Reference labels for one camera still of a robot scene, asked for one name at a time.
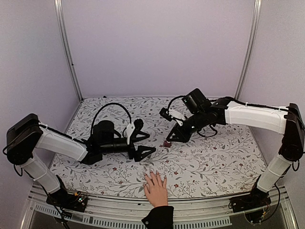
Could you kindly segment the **red nail polish bottle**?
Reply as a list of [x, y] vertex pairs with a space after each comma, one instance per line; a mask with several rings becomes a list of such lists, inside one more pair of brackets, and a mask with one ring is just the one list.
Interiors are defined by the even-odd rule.
[[168, 142], [168, 141], [163, 142], [163, 147], [170, 148], [171, 146], [172, 146], [171, 142]]

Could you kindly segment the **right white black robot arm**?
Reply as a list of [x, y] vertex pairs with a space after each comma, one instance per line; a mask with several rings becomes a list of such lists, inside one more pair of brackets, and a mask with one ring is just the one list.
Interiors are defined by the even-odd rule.
[[166, 138], [167, 142], [187, 143], [193, 133], [215, 125], [246, 125], [283, 135], [278, 154], [257, 179], [254, 192], [246, 198], [250, 208], [256, 208], [264, 202], [264, 193], [269, 192], [304, 154], [305, 125], [298, 106], [294, 103], [287, 107], [272, 107], [240, 102], [229, 96], [211, 102], [198, 88], [180, 96], [180, 99], [192, 115], [186, 117], [170, 107], [161, 109], [160, 115], [163, 118], [176, 121]]

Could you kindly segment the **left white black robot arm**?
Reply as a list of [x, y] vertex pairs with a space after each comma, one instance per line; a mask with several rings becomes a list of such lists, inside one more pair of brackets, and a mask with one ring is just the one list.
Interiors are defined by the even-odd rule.
[[143, 121], [137, 119], [126, 126], [121, 135], [109, 120], [94, 125], [89, 139], [78, 140], [41, 123], [36, 114], [29, 114], [7, 131], [4, 155], [14, 166], [29, 173], [40, 183], [60, 207], [67, 207], [71, 197], [63, 191], [64, 185], [35, 155], [34, 150], [44, 149], [72, 158], [82, 164], [92, 165], [103, 155], [127, 153], [130, 160], [140, 162], [156, 151], [154, 147], [134, 144], [150, 137], [141, 131]]

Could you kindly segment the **black sleeved forearm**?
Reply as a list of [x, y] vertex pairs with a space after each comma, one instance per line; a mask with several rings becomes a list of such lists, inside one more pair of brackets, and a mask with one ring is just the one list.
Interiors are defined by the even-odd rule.
[[173, 211], [172, 206], [155, 207], [142, 219], [142, 223], [147, 229], [173, 229]]

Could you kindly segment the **person's hand with painted nails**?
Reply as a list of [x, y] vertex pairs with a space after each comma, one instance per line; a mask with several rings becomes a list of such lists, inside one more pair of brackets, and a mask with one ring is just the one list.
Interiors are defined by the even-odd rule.
[[168, 206], [167, 177], [161, 179], [159, 172], [145, 174], [146, 184], [143, 185], [145, 196], [151, 205], [156, 207]]

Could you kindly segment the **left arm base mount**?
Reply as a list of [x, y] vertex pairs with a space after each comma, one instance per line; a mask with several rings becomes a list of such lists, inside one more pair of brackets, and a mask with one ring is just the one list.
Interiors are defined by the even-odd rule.
[[49, 193], [46, 202], [59, 208], [85, 212], [88, 196], [80, 192], [71, 194], [66, 190], [60, 189], [52, 194]]

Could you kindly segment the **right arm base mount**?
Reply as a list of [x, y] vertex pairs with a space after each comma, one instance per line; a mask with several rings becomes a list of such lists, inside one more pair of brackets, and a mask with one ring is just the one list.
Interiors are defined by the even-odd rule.
[[228, 208], [232, 209], [233, 213], [249, 210], [244, 215], [246, 220], [251, 224], [258, 224], [270, 210], [270, 204], [269, 193], [254, 188], [247, 195], [230, 198]]

